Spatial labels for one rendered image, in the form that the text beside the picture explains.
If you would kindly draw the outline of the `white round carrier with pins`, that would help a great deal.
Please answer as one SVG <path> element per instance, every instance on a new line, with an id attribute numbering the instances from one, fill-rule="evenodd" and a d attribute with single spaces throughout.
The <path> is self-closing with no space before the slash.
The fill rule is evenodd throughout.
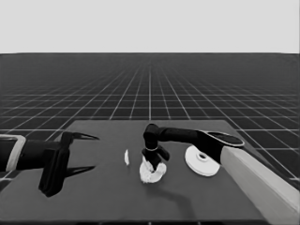
<path id="1" fill-rule="evenodd" d="M 144 183 L 153 184 L 161 180 L 163 175 L 167 171 L 167 166 L 165 163 L 161 162 L 154 169 L 152 164 L 142 157 L 142 163 L 140 165 L 140 177 Z"/>

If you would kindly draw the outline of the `large thick white disc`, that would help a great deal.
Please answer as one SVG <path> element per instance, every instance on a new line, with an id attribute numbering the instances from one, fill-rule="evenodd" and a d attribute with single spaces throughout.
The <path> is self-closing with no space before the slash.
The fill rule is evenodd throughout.
<path id="1" fill-rule="evenodd" d="M 220 165 L 211 157 L 201 152 L 196 146 L 191 145 L 185 153 L 185 161 L 189 168 L 196 174 L 211 177 L 218 173 Z"/>

